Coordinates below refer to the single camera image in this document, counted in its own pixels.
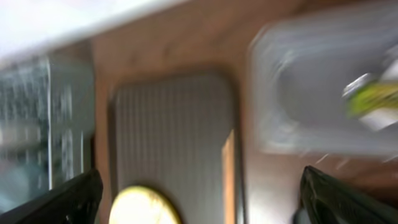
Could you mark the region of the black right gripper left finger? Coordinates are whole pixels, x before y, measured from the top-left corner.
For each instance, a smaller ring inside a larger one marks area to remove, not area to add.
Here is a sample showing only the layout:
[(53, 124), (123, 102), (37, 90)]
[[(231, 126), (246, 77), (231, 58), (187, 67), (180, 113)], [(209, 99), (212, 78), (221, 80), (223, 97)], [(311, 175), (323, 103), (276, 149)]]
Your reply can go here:
[(1, 215), (1, 224), (94, 224), (103, 194), (100, 173), (91, 169)]

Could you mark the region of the yellow snack wrapper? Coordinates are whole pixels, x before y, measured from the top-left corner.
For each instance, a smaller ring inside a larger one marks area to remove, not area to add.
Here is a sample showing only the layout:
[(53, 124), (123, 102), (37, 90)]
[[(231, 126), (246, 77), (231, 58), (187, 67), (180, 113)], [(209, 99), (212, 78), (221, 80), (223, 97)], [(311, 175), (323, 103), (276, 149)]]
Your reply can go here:
[(397, 79), (365, 73), (345, 86), (342, 98), (350, 116), (362, 116), (378, 109), (397, 109)]

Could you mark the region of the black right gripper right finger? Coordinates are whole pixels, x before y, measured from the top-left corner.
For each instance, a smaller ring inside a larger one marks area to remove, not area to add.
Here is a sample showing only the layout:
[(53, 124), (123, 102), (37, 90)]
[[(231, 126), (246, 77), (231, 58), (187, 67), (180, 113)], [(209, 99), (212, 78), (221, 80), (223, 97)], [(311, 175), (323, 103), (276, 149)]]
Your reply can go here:
[(397, 209), (312, 166), (303, 170), (300, 199), (310, 223), (397, 224)]

